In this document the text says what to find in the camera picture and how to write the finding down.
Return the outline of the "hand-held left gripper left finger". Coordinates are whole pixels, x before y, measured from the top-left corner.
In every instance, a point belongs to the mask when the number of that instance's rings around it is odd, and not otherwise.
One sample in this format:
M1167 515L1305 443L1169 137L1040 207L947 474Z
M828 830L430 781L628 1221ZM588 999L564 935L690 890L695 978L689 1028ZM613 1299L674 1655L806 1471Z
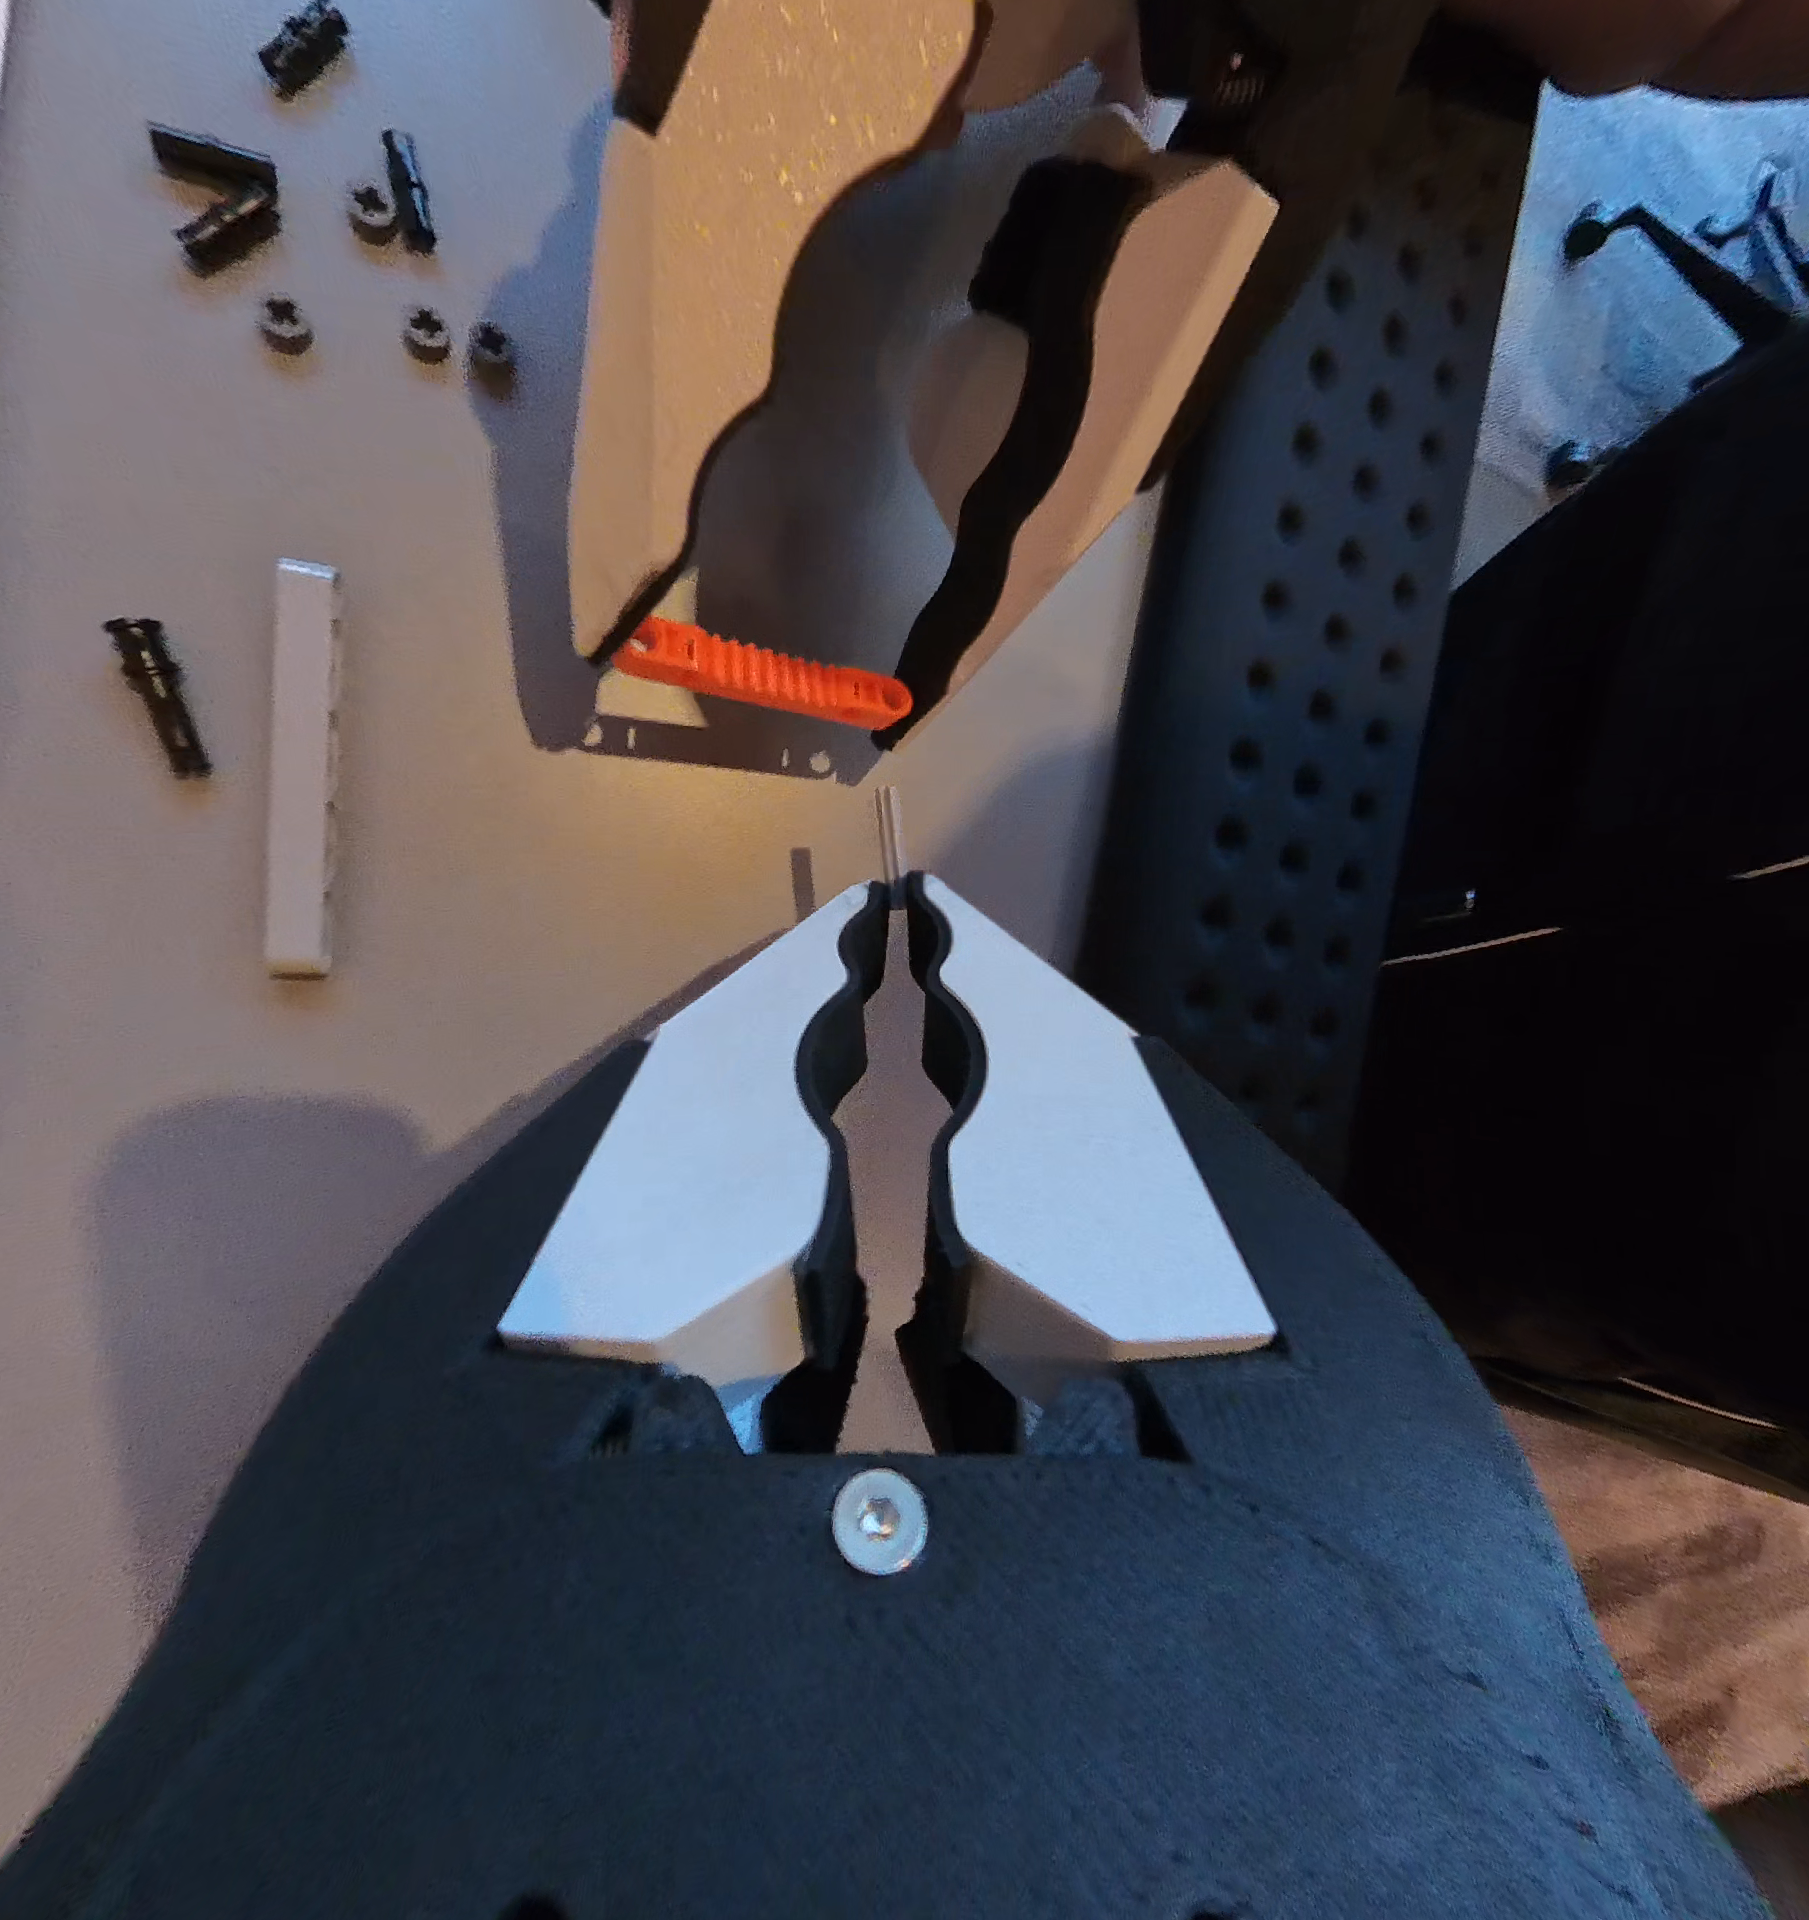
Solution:
M744 1451L836 1450L869 1292L834 1113L869 1067L888 916L852 884L653 1032L505 1343L702 1380Z

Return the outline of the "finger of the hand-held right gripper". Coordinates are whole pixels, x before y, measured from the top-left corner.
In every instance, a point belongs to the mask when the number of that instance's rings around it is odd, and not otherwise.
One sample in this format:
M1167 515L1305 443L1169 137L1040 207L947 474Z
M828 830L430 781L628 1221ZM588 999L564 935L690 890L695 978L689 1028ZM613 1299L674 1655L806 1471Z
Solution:
M1278 219L1234 160L1095 109L1038 160L926 344L906 441L952 545L896 663L890 749L1029 617L1149 486L1158 450Z
M635 1L610 26L568 513L593 666L690 561L815 234L955 117L989 31L969 1Z

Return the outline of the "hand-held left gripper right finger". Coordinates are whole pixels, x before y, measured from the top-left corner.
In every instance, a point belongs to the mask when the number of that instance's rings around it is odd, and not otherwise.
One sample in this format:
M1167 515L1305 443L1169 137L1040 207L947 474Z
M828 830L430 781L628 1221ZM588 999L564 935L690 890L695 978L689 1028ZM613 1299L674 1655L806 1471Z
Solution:
M1144 1037L938 875L906 913L948 1104L901 1329L932 1450L1015 1453L1077 1382L1273 1347Z

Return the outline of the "orange toy beam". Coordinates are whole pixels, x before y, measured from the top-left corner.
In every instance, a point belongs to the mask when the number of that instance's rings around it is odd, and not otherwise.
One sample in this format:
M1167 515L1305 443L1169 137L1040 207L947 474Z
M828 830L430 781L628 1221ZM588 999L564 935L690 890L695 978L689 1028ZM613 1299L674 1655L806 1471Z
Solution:
M647 615L613 656L632 679L748 708L883 731L915 714L893 675L809 660L665 615Z

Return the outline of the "person's right forearm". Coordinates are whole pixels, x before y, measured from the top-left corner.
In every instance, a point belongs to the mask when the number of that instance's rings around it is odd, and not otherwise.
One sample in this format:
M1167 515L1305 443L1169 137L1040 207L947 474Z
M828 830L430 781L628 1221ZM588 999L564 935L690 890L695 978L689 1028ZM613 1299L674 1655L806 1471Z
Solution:
M1693 100L1809 100L1809 1L1445 1L1562 90L1649 86Z

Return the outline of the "grey desk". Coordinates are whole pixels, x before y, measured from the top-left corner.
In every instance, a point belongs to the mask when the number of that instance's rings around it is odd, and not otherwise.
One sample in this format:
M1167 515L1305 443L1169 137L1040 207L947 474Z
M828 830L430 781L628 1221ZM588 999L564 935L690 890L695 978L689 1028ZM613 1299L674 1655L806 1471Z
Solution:
M0 1862L121 1700L258 1427L343 1305L624 1032L915 860L1067 963L1158 496L893 759L606 729L568 637L606 31L588 4L344 4L279 101L290 4L16 4L0 112ZM276 238L197 278L268 153ZM356 238L410 132L436 251ZM258 334L299 300L302 353ZM453 350L402 347L410 306ZM516 379L466 370L478 319ZM333 972L262 958L275 566L340 576ZM206 780L101 623L157 617Z

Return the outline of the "slim black pin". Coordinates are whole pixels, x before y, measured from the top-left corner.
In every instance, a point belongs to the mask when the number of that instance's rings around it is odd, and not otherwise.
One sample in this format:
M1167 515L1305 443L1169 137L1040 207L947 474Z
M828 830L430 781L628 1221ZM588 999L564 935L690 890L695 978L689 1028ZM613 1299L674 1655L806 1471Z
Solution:
M432 255L436 251L436 222L417 142L410 132L387 125L382 148L401 238L413 254Z

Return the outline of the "black perforated panel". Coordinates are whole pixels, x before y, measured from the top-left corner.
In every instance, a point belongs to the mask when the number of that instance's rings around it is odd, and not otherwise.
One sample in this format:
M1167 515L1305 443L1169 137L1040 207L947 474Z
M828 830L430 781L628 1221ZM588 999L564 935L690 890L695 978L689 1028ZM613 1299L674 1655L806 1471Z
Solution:
M1338 1188L1541 81L1407 87L1164 497L1080 982Z

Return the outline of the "black office chair base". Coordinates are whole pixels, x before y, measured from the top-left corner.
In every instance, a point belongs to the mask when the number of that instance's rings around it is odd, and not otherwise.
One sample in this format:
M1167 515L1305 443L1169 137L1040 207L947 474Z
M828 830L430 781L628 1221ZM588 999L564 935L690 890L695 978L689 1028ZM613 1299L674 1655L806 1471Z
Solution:
M1642 234L1688 292L1733 331L1736 352L1692 379L1696 393L1809 322L1809 248L1788 224L1782 179L1780 169L1768 169L1739 219L1705 219L1692 234L1645 204L1588 204L1563 230L1563 264L1577 268L1620 234Z

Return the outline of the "black block connector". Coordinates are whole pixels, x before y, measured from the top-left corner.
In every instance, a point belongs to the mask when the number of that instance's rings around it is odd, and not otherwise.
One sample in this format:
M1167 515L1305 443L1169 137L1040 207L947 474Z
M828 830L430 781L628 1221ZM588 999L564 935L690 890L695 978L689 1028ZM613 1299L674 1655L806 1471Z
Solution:
M340 59L349 33L336 1L306 1L279 22L254 58L273 91L293 100Z

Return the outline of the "black ridged connector pin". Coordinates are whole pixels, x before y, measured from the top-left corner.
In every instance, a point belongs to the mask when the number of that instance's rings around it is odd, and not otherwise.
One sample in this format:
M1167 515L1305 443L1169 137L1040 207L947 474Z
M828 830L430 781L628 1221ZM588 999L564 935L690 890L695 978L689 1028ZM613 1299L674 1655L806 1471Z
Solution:
M273 241L280 224L279 190L248 181L179 225L175 238L191 273L208 278Z

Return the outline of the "short black bar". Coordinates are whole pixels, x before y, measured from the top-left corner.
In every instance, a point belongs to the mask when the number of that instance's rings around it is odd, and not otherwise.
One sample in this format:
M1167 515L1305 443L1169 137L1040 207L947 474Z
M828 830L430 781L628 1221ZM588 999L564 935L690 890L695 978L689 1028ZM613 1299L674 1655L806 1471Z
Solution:
M279 190L275 160L234 142L149 122L149 146L158 167L172 178L238 187L254 185L270 193Z

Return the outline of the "long grey toy beam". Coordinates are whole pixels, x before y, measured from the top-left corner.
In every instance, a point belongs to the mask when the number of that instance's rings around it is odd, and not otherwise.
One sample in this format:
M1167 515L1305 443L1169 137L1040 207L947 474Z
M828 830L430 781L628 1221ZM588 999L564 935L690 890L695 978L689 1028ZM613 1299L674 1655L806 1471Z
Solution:
M340 705L340 576L275 566L262 958L268 978L333 972Z

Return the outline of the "long black connector pin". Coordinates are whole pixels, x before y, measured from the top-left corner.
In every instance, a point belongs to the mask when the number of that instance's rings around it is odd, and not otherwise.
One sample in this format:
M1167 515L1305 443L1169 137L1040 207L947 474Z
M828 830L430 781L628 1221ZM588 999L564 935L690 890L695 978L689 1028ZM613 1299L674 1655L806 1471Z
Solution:
M197 729L197 715L183 684L183 666L157 617L108 617L101 632L110 637L119 669L149 714L158 748L177 780L206 780L212 762Z

